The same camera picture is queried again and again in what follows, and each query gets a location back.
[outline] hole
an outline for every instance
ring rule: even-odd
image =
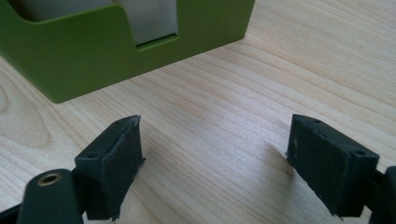
[[[62,178],[62,176],[59,173],[44,175],[43,177],[38,179],[37,185],[41,186],[41,187],[52,185],[52,184],[58,182],[61,178]]]
[[[361,155],[361,156],[364,156],[366,154],[365,152],[360,151],[360,150],[356,150],[355,153],[358,155]]]
[[[97,153],[90,153],[90,154],[88,154],[88,158],[96,158],[96,157],[98,157],[98,154],[97,154]]]

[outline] green box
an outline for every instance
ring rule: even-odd
[[[0,54],[53,103],[242,39],[254,0],[177,0],[178,35],[137,46],[110,5],[47,21],[0,0]]]

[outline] wooden table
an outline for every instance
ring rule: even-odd
[[[147,162],[117,223],[367,223],[285,161],[293,113],[396,164],[395,1],[257,0],[244,40],[59,105],[0,59],[0,210],[138,114]]]

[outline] dark green plastic part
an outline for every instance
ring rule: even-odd
[[[17,223],[82,224],[70,171],[52,170],[33,178],[26,186]]]
[[[333,215],[359,217],[379,156],[331,126],[293,115],[288,162]]]
[[[139,116],[119,119],[106,128],[78,156],[78,181],[87,183],[89,200],[83,205],[89,220],[120,216],[120,206],[144,161]]]

